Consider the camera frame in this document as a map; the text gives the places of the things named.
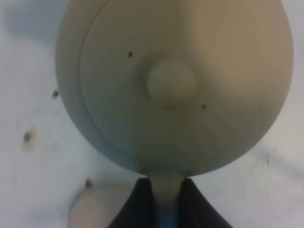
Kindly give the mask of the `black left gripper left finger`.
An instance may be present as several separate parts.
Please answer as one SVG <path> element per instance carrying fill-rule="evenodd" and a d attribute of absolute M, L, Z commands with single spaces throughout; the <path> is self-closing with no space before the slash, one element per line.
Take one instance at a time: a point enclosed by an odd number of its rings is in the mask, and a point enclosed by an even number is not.
<path fill-rule="evenodd" d="M 110 228 L 152 228 L 154 225 L 152 184 L 148 178 L 139 178 Z"/>

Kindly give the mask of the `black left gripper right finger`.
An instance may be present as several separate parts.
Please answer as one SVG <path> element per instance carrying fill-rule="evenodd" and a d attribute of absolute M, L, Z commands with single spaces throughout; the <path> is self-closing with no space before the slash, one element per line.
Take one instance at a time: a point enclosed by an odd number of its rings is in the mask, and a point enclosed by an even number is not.
<path fill-rule="evenodd" d="M 179 228 L 232 228 L 190 178 L 181 182 L 175 204 Z"/>

